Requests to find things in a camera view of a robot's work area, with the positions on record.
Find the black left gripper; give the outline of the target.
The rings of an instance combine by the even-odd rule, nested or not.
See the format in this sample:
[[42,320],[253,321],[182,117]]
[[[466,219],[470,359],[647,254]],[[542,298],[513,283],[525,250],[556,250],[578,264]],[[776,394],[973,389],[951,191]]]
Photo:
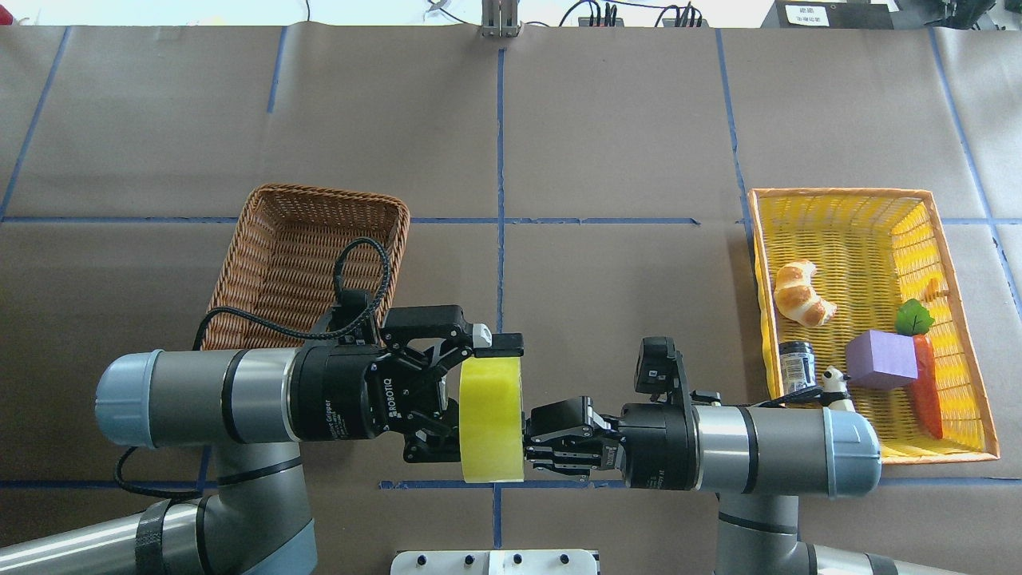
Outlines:
[[393,308],[368,340],[307,343],[288,389],[304,442],[404,437],[407,462],[460,462],[459,408],[446,376],[471,357],[525,355],[521,332],[492,332],[458,305]]

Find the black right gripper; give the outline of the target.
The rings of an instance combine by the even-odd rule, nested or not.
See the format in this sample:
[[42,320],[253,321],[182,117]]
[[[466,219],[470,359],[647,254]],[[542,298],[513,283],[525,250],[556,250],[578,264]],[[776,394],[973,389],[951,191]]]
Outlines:
[[578,482],[617,470],[636,489],[693,490],[698,465],[690,408],[628,403],[603,415],[590,397],[533,408],[525,421],[523,454],[536,470]]

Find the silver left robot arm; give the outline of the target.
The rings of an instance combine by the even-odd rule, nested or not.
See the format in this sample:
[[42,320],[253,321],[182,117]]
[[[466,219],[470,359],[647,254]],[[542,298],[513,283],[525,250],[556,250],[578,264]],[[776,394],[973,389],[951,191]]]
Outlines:
[[248,312],[232,315],[295,339],[253,346],[136,353],[114,360],[97,385],[94,414],[128,454],[208,448],[215,492],[136,487],[156,502],[131,516],[2,550],[4,574],[311,574],[316,520],[300,444],[396,433],[412,462],[469,470],[469,393],[449,396],[460,368],[517,371],[518,332],[491,332],[457,305],[394,308],[377,323],[365,292],[347,292],[309,331]]

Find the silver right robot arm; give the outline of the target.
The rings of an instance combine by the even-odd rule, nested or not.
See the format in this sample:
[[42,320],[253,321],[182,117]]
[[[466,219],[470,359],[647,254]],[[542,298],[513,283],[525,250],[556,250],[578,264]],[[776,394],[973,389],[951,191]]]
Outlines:
[[618,470],[635,489],[718,498],[715,574],[935,574],[931,565],[802,539],[799,502],[871,494],[880,445],[851,411],[697,405],[689,397],[598,414],[580,396],[535,408],[523,454],[537,469],[587,480]]

